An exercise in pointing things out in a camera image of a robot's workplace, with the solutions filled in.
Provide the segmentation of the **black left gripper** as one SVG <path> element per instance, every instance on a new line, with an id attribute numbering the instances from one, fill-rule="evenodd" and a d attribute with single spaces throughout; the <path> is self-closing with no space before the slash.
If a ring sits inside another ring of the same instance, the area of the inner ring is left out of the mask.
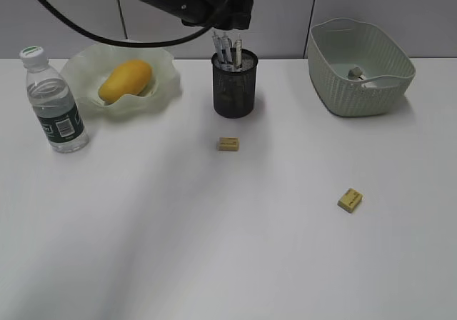
<path id="1" fill-rule="evenodd" d="M 221 30 L 245 30 L 251 22 L 253 0 L 200 0 L 203 10 L 198 10 L 190 19 L 182 19 L 184 26 L 212 27 Z"/>

